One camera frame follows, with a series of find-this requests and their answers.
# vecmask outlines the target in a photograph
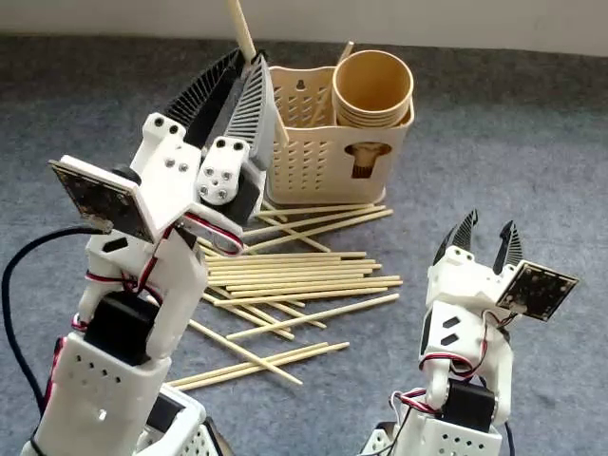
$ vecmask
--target perforated basket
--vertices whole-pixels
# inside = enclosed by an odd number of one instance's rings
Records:
[[[397,160],[414,120],[413,102],[406,117],[387,129],[360,129],[335,124],[330,96],[333,66],[314,69],[271,68],[275,103],[287,127],[290,141],[275,143],[268,196],[282,204],[365,203],[381,200],[392,163]],[[320,115],[311,120],[317,105]],[[376,158],[369,176],[361,177],[353,144],[378,143],[389,153]]]

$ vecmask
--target paper cup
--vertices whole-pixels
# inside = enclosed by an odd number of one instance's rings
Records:
[[[405,116],[413,86],[408,66],[394,55],[381,50],[356,52],[333,73],[336,117],[352,126],[393,126]]]

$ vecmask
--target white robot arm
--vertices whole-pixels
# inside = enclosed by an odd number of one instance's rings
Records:
[[[51,166],[91,237],[74,331],[56,352],[25,456],[228,456],[204,407],[163,384],[206,288],[197,237],[238,255],[259,208],[276,108],[263,56],[236,50],[163,113],[132,163],[113,171],[64,156]]]
[[[578,281],[523,260],[509,222],[493,268],[475,261],[477,212],[454,227],[428,268],[419,366],[426,389],[396,391],[397,422],[376,428],[361,454],[498,456],[511,409],[513,353],[506,326],[520,315],[546,321]],[[472,380],[478,377],[482,384]]]

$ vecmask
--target wooden chopstick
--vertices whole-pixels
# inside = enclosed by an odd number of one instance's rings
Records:
[[[258,228],[256,230],[249,230],[243,233],[243,238],[250,238],[251,236],[259,236],[274,231],[280,231],[282,228],[297,228],[298,226],[316,225],[318,223],[325,223],[326,221],[334,221],[340,219],[348,219],[350,217],[365,216],[373,212],[379,212],[385,210],[387,206],[372,206],[363,209],[357,209],[349,212],[339,212],[338,214],[331,214],[328,216],[304,218],[303,220],[291,221],[289,223],[280,223],[274,226],[267,226],[265,228]]]
[[[365,216],[355,217],[355,218],[349,218],[347,220],[338,221],[337,223],[331,223],[329,225],[324,225],[324,226],[321,226],[319,228],[314,228],[314,229],[309,230],[309,231],[304,231],[304,232],[302,232],[300,234],[303,235],[303,236],[319,235],[321,233],[327,233],[328,231],[333,231],[333,230],[337,230],[337,229],[340,229],[340,228],[345,228],[347,226],[356,225],[358,223],[363,223],[363,222],[366,222],[366,221],[380,219],[381,217],[390,216],[390,215],[392,215],[392,213],[393,213],[392,209],[387,209],[387,210],[384,210],[384,211],[374,212],[372,214],[367,214]],[[279,245],[279,244],[288,242],[288,241],[293,240],[293,239],[294,239],[294,235],[288,235],[288,236],[278,237],[278,238],[271,239],[271,240],[266,240],[264,242],[260,242],[259,244],[250,245],[250,246],[246,247],[245,249],[243,249],[243,252],[245,252],[245,253],[252,253],[252,252],[255,252],[255,251],[259,250],[259,249],[263,249],[263,248],[267,248],[267,247],[273,247],[275,245]]]
[[[301,354],[304,352],[310,352],[312,350],[320,349],[323,347],[328,347],[329,345],[330,344],[328,344],[327,342],[321,342],[320,344],[309,345],[308,347],[302,347],[301,349],[289,350],[289,351],[284,351],[283,353],[273,354],[272,356],[267,356],[262,359],[268,361],[269,363],[274,364],[274,361],[276,361],[278,359],[286,358],[288,356],[293,356],[295,354]],[[180,385],[185,385],[187,383],[198,382],[200,380],[205,380],[207,378],[213,378],[213,377],[217,377],[219,375],[225,375],[226,373],[231,373],[234,371],[241,371],[243,369],[248,369],[248,368],[253,368],[253,367],[257,367],[257,364],[252,363],[251,361],[246,362],[246,363],[235,364],[234,366],[228,366],[226,368],[209,370],[208,372],[198,373],[196,375],[190,375],[189,377],[183,377],[183,378],[180,378],[177,380],[172,380],[171,382],[167,382],[167,385],[169,385],[171,387],[178,387]]]
[[[200,323],[198,323],[194,320],[190,320],[188,322],[188,325],[191,328],[194,328],[195,330],[197,330],[199,333],[202,333],[202,334],[206,335],[207,337],[209,337],[210,339],[215,340],[216,342],[218,342],[220,345],[226,347],[227,349],[230,349],[233,352],[238,353],[241,356],[244,356],[245,358],[249,359],[250,361],[255,362],[256,364],[260,365],[263,369],[268,369],[269,371],[272,371],[272,372],[280,375],[281,377],[283,377],[286,380],[289,380],[292,383],[295,383],[297,385],[302,385],[302,382],[300,380],[298,380],[297,378],[295,378],[290,373],[287,373],[286,371],[281,370],[276,366],[273,366],[268,361],[264,361],[262,358],[260,358],[256,354],[253,354],[250,351],[243,349],[241,346],[226,339],[225,337],[218,334],[217,332],[214,332],[214,331],[210,330],[209,328],[202,326]]]
[[[313,292],[313,293],[298,293],[298,294],[279,294],[276,296],[256,296],[256,297],[240,297],[236,299],[224,299],[216,302],[216,306],[240,306],[241,304],[263,304],[265,302],[281,302],[286,299],[321,299],[323,297],[338,297],[338,296],[354,296],[354,295],[371,295],[373,293],[382,293],[388,290],[387,287],[378,288],[362,288],[358,290],[336,290],[329,292]]]
[[[376,297],[374,299],[369,299],[367,301],[358,302],[356,304],[351,304],[349,306],[338,307],[336,309],[330,309],[324,312],[311,313],[310,315],[300,316],[299,318],[294,318],[292,320],[285,320],[281,323],[277,323],[274,325],[269,325],[267,327],[253,328],[251,330],[241,331],[241,332],[233,332],[232,334],[228,334],[226,336],[229,340],[239,339],[241,337],[246,337],[249,335],[266,333],[267,331],[271,331],[272,329],[281,329],[287,326],[295,326],[301,323],[305,323],[310,320],[320,320],[323,318],[329,318],[331,316],[347,314],[349,312],[360,311],[363,309],[367,309],[368,307],[378,306],[381,304],[385,304],[387,302],[396,301],[399,298],[399,294],[387,294],[385,296]]]
[[[294,354],[291,356],[280,358],[280,359],[276,360],[274,362],[274,364],[275,364],[275,366],[282,366],[284,364],[294,363],[296,361],[318,356],[319,354],[323,354],[323,353],[327,353],[327,352],[335,352],[338,350],[346,349],[349,345],[350,345],[349,342],[343,342],[341,344],[330,345],[328,347],[321,347],[316,350],[305,351],[300,354]],[[227,380],[232,380],[234,378],[243,377],[245,375],[249,375],[251,373],[259,372],[259,371],[263,371],[263,368],[261,368],[260,366],[253,366],[251,368],[241,369],[241,370],[237,370],[237,371],[223,374],[223,375],[217,375],[215,377],[208,378],[206,380],[200,380],[198,382],[192,382],[192,383],[188,383],[185,385],[181,385],[181,386],[177,387],[177,389],[182,390],[182,391],[193,390],[195,388],[201,388],[201,387],[206,387],[209,385],[214,385],[216,383],[225,382]]]

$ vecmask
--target electrical wire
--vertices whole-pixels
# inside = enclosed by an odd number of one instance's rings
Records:
[[[359,454],[357,454],[357,456],[379,456],[382,453],[384,453],[385,451],[388,451],[386,456],[390,456],[392,454],[392,452],[395,450],[395,446],[397,444],[397,440],[399,439],[399,435],[401,435],[401,431],[406,426],[406,422],[408,421],[410,413],[411,413],[411,408],[408,408],[408,411],[406,412],[406,416],[403,418],[403,424],[399,427],[399,430],[397,430],[397,434],[395,435],[395,438],[392,439],[392,442],[390,442],[384,448],[374,451],[373,453],[359,453]]]
[[[204,218],[201,218],[196,214],[192,214],[191,212],[186,212],[183,216],[188,220],[193,221],[197,225],[201,226],[212,235],[218,236],[223,240],[227,241],[232,247],[234,247],[233,250],[225,250],[219,247],[216,243],[214,243],[214,247],[220,250],[225,255],[229,257],[235,257],[242,253],[245,246],[243,244],[243,241],[237,235],[234,235],[233,233],[230,233],[229,231],[226,231],[223,228],[220,228],[219,226],[214,225],[213,223],[205,220]]]
[[[167,239],[169,238],[169,235],[171,234],[171,231],[173,231],[173,225],[167,227],[164,232],[162,233],[162,238],[163,239]],[[159,259],[156,257],[156,251],[154,254],[152,254],[152,257],[148,260],[148,262],[146,263],[145,267],[143,268],[143,272],[140,275],[140,280],[137,283],[137,292],[136,295],[139,295],[143,290],[145,290],[145,284],[148,281],[148,278],[150,277],[150,275],[152,274],[152,271],[154,271],[154,267],[156,266],[156,263],[159,261]]]
[[[21,348],[19,347],[19,343],[17,342],[17,337],[15,335],[15,331],[12,325],[12,315],[10,309],[10,278],[12,277],[12,273],[16,268],[17,264],[32,250],[37,247],[58,238],[64,238],[66,236],[72,235],[101,235],[104,232],[97,228],[91,228],[90,226],[74,226],[71,228],[65,228],[62,230],[57,230],[42,237],[38,237],[26,244],[13,258],[10,259],[9,264],[4,270],[2,274],[2,317],[4,319],[4,328],[7,334],[7,339],[9,341],[10,349],[17,360],[17,364],[21,368],[21,372],[26,376],[28,380],[29,386],[34,394],[34,398],[36,400],[36,405],[42,413],[45,410],[45,396],[42,393],[40,385],[36,380],[36,377],[31,370],[31,367],[28,364],[25,356],[21,352]]]
[[[508,421],[504,422],[504,429],[506,430],[506,440],[509,443],[509,456],[515,456],[515,441],[513,440],[513,431]]]
[[[86,271],[85,277],[91,281],[94,282],[101,282],[101,283],[121,283],[123,284],[123,287],[128,291],[128,292],[133,292],[135,286],[138,285],[138,281],[132,278],[124,278],[124,277],[106,277],[103,275],[97,275],[97,274],[93,274],[90,271]],[[143,284],[143,290],[146,290],[147,292],[150,293],[150,295],[152,297],[154,297],[154,299],[159,303],[159,305],[162,304],[162,296],[161,294],[159,294],[159,292],[157,292],[156,290],[154,290],[152,287]],[[83,323],[80,321],[79,318],[79,323],[80,325],[85,325],[86,323]],[[74,329],[79,329],[79,328],[75,328],[74,327],[74,322],[72,320],[72,327]]]

